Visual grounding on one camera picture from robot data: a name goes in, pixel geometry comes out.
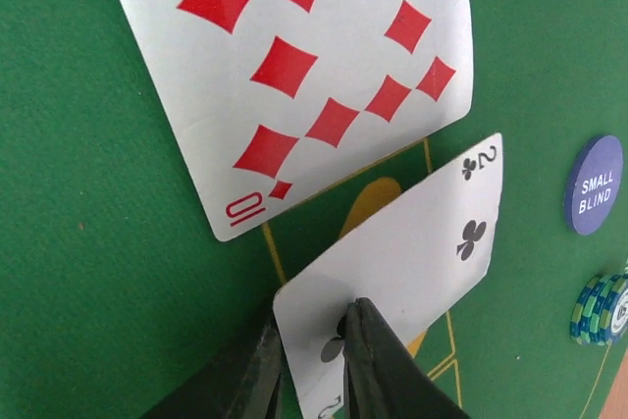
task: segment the poker table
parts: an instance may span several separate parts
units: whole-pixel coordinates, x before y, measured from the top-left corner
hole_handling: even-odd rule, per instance
[[[229,242],[119,1],[1,5],[2,417],[138,417],[347,228],[495,131],[489,273],[409,347],[472,417],[598,417],[626,340],[581,346],[568,324],[589,278],[623,266],[628,195],[591,236],[567,228],[562,197],[590,137],[628,142],[625,0],[471,0],[470,114]]]

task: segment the playing card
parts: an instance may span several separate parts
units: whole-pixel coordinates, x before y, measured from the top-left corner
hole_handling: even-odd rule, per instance
[[[462,118],[469,0],[121,0],[216,237]]]
[[[495,134],[410,188],[280,289],[274,311],[305,419],[342,405],[341,318],[370,298],[408,345],[486,275],[501,196]]]

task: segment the number 2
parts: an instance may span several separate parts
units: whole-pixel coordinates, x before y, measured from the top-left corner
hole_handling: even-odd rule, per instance
[[[491,146],[489,149],[491,149],[493,151],[493,157],[489,157],[488,154],[484,153],[484,152],[480,152],[478,154],[478,162],[480,164],[480,169],[484,169],[484,164],[482,163],[482,159],[486,159],[489,162],[493,162],[496,160],[497,158],[497,148],[494,146]]]

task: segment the club symbol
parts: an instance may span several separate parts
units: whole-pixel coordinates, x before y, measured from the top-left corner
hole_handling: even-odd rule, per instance
[[[469,159],[468,157],[464,160],[462,163],[462,176],[466,181],[471,179],[471,175],[476,167],[478,167],[478,163],[475,162],[475,160]]]
[[[467,260],[471,257],[473,249],[475,248],[475,243],[482,238],[486,229],[487,224],[484,221],[479,225],[475,220],[471,220],[466,224],[464,231],[462,232],[462,239],[464,242],[459,244],[456,250],[456,254],[460,255],[462,260]]]
[[[323,350],[321,350],[321,362],[330,363],[342,352],[344,347],[344,333],[346,327],[346,316],[342,316],[336,326],[337,336],[333,336],[327,341]]]

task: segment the blue green poker chip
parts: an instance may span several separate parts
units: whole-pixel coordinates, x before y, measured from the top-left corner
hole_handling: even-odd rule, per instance
[[[576,301],[576,305],[573,308],[573,313],[571,315],[571,323],[569,325],[569,332],[571,334],[571,338],[573,338],[576,342],[588,343],[586,340],[583,340],[580,337],[580,319],[582,318],[582,313],[584,312],[585,305],[589,300],[589,297],[592,294],[592,291],[598,285],[600,281],[600,277],[593,277],[589,280],[589,282],[582,288],[580,295],[578,296],[578,300]]]
[[[587,300],[583,315],[580,319],[580,331],[589,335],[589,342],[596,344],[604,344],[599,332],[600,327],[600,315],[602,314],[603,306],[606,302],[606,298],[610,294],[613,286],[621,278],[620,275],[604,276],[600,278],[599,284],[602,284],[602,289],[598,296],[593,294]],[[593,304],[593,310],[590,312],[589,307]]]
[[[628,327],[628,275],[613,284],[604,300],[598,330],[600,340],[612,345],[622,338]]]

